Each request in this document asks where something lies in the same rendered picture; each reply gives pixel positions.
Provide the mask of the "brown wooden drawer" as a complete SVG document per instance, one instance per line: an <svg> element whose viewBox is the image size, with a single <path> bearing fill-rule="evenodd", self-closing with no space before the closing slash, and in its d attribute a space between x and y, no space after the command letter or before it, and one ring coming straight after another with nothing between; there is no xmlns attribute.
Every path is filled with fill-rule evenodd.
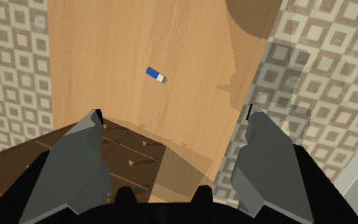
<svg viewBox="0 0 358 224"><path fill-rule="evenodd" d="M158 162L164 149L164 145L134 132L131 132L119 145Z"/></svg>
<svg viewBox="0 0 358 224"><path fill-rule="evenodd" d="M114 203L114 200L115 200L115 197L116 197L116 193L117 191L119 190L119 188L123 187L123 186L128 186L128 187L131 187L138 203L144 203L145 202L145 199L146 199L146 196L147 196L147 192L145 191L142 191L140 189L137 189L133 186L130 186L126 183L123 183L119 180L116 180L114 178L111 178L111 187L112 187L112 195L110 196L107 196L107 200L108 200L108 203Z"/></svg>
<svg viewBox="0 0 358 224"><path fill-rule="evenodd" d="M117 143L120 141L130 130L127 130L121 126L118 126L112 122L103 119L104 126L102 125L99 129L101 137Z"/></svg>
<svg viewBox="0 0 358 224"><path fill-rule="evenodd" d="M103 159L111 175L149 190L157 162L118 145Z"/></svg>
<svg viewBox="0 0 358 224"><path fill-rule="evenodd" d="M0 154L0 198L42 153L48 151L28 143Z"/></svg>
<svg viewBox="0 0 358 224"><path fill-rule="evenodd" d="M35 140L36 143L43 145L45 147L51 148L57 141L59 141L71 128L73 128L74 126L65 128L63 130L60 130L58 132L55 132L53 134L50 134L48 136L45 136L43 138L40 138L38 140ZM113 143L108 142L106 140L103 139L101 145L100 145L100 151L102 153L102 156L110 149L114 146Z"/></svg>

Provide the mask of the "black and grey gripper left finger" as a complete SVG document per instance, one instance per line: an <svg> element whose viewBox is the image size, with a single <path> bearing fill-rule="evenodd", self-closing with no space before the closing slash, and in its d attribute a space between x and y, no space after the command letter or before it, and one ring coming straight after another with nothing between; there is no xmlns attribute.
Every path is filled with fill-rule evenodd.
<svg viewBox="0 0 358 224"><path fill-rule="evenodd" d="M64 224L108 203L110 172L99 148L103 124L101 110L93 109L42 152L1 196L0 224Z"/></svg>

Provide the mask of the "brown wooden chest of drawers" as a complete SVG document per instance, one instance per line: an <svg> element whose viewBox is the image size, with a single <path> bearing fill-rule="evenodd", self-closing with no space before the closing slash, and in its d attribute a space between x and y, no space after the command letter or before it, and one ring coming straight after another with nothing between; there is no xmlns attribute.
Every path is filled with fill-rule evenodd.
<svg viewBox="0 0 358 224"><path fill-rule="evenodd" d="M79 122L79 121L78 121L78 122ZM76 123L78 123L78 122L76 122ZM35 145L37 145L37 146L39 146L39 147L41 147L41 148L44 148L44 149L46 149L46 150L49 150L50 148L47 148L47 147L45 147L45 146L43 146L43 145L40 145L40 144L36 143L35 140L38 140L38 139L40 139L40 138L43 138L43 137L45 137L45 136L48 136L48 135L50 135L50 134L53 134L53 133L55 133L55 132L58 132L58 131L60 131L60 130L65 129L65 128L74 126L76 123L73 123L73 124L71 124L71 125L65 126L65 127L63 127L63 128L60 128L60 129L57 129L57 130L55 130L55 131L49 132L49 133L44 134L44 135L42 135L42 136L36 137L36 138L34 138L34 139L31 139L31 140L28 140L28 141L26 141L26 142L23 142L23 143L21 143L21 144L18 144L18 145L15 145L15 146L13 146L13 147L10 147L10 148L7 148L7 149L5 149L5 150L2 150L2 151L0 151L0 154L3 154L3 153L5 153L5 152L8 152L8 151L10 151L10 150L13 150L13 149L15 149L15 148L18 148L18 147L23 146L23 145L28 144L28 143L32 143L32 144L35 144ZM104 139L104 140L106 140L106 141L111 142L111 143L114 144L114 146L113 146L112 148L110 148L110 149L103 155L103 158L106 157L117 145L120 146L120 147L122 147L122 148L125 148L125 147L123 147L123 146L121 146L121 145L119 145L119 144L120 144L131 132L134 132L134 131L130 130L130 132L127 133L127 134L126 134L120 141L118 141L117 143L114 143L114 142L109 141L109 140L107 140L107 139L105 139L105 138L102 137L102 139ZM136 132L134 132L134 133L136 133ZM127 149L127 150L129 150L129 151L131 151L131 152L134 152L134 153L136 153L136 154L138 154L138 155L141 155L141 154L139 154L139 153L137 153L137 152L135 152L135 151L132 151L132 150L130 150L130 149L128 149L128 148L125 148L125 149ZM166 145L164 145L164 149L163 149L163 152L164 152L164 153L165 153L165 150L166 150ZM163 153L163 152L162 152L162 153ZM135 188L137 188L137 189L140 189L140 190L142 190L142 191L147 192L148 194L147 194L147 196L146 196L146 199L145 199L145 202L144 202L144 203L148 203L149 198L150 198L150 195L151 195L151 192L152 192L152 189L153 189L153 186L154 186L154 183L155 183L155 180L156 180L156 177L157 177L157 174L158 174L158 171L159 171L159 168L160 168L160 165L161 165L161 162L162 162L162 159L163 159L163 156L164 156L164 153L161 155L159 162L158 162L158 161L155 161L155 160L153 160L153 159L151 159L151 158L148 158L148 157L146 157L146 156L144 156L144 155L141 155L141 156L143 156L143 157L145 157L145 158L147 158L147 159L150 159L150 160L152 160L152 161L158 163L158 166L157 166L156 171L155 171L155 174L156 174L156 175L154 174L153 180L152 180L151 185L150 185L150 188L149 188L150 191L149 191L149 190L146 190L146 189L143 189L143 188L141 188L141 187L139 187L139 186L136 186L136 185L134 185L134 184L132 184L132 183L129 183L129 182L127 182L127 181L124 181L124 180L122 180L122 179L120 179L120 178L117 178L117 177L115 177L115 176L113 176L113 175L110 175L110 177L111 177L111 178L114 178L114 179L116 179L116 180L119 180L119 181L121 181L121 182L123 182L123 183L126 183L126 184L128 184L128 185L130 185L130 186L133 186L133 187L135 187Z"/></svg>

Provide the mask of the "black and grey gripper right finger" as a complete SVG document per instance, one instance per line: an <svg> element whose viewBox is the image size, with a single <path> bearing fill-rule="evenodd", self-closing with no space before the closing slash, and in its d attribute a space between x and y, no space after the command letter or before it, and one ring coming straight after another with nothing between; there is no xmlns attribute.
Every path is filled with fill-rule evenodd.
<svg viewBox="0 0 358 224"><path fill-rule="evenodd" d="M358 224L358 216L304 149L250 104L247 145L230 183L244 211L261 224Z"/></svg>

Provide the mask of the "blue and white eraser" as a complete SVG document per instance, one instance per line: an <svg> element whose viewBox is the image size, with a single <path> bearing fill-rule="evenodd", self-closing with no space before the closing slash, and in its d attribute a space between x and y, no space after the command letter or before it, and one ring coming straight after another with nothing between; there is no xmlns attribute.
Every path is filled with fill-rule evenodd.
<svg viewBox="0 0 358 224"><path fill-rule="evenodd" d="M150 67L147 68L146 74L150 75L151 77L155 78L156 80L163 82L165 76L161 75L160 73L156 72L155 70L151 69Z"/></svg>

